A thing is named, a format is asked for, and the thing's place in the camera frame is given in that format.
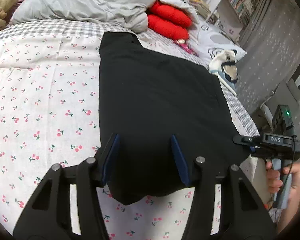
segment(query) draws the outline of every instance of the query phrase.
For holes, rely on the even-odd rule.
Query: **gray handle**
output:
[[[274,199],[274,203],[273,203],[274,208],[285,209],[288,206],[288,198],[289,198],[290,188],[292,183],[292,174],[286,175],[282,172],[282,169],[291,163],[292,163],[291,160],[281,161],[280,180],[283,181],[283,184],[286,180],[287,182],[282,187],[280,187],[279,192],[276,194],[276,198]]]

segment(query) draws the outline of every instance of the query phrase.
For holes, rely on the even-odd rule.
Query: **bed sheet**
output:
[[[10,233],[52,164],[77,165],[100,147],[98,49],[105,31],[128,30],[42,20],[0,31],[0,222]],[[204,65],[152,30],[138,38],[145,48]],[[221,87],[239,133],[258,134],[238,99]],[[251,181],[256,163],[249,157],[241,165]],[[160,173],[153,179],[160,179]],[[216,185],[212,234],[218,232],[220,190]],[[186,188],[123,206],[107,187],[97,191],[109,237],[120,240],[181,239],[194,194],[194,188]],[[70,197],[73,231],[80,233],[75,186]]]

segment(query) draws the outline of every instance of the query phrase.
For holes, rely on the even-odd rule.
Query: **forearm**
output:
[[[300,205],[300,190],[296,192],[293,198],[288,200],[288,207],[282,210],[280,220],[278,222],[278,234],[290,223],[297,213]]]

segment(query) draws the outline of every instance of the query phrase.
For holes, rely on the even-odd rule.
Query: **gray chair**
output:
[[[264,101],[260,109],[263,112],[264,117],[273,131],[272,118],[278,105],[287,105],[293,116],[295,116],[299,110],[300,90],[295,84],[293,79],[290,79],[288,83],[281,81],[277,86],[273,95],[271,95],[266,101]]]

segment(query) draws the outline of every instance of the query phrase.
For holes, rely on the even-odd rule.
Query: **human hand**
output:
[[[283,185],[284,181],[280,180],[280,172],[271,169],[271,162],[267,162],[267,182],[268,182],[268,191],[270,193],[276,193],[279,191],[280,187]],[[283,173],[288,174],[290,165],[283,168]],[[289,200],[292,198],[300,198],[300,163],[294,163],[291,168],[292,174],[292,183],[289,194]]]

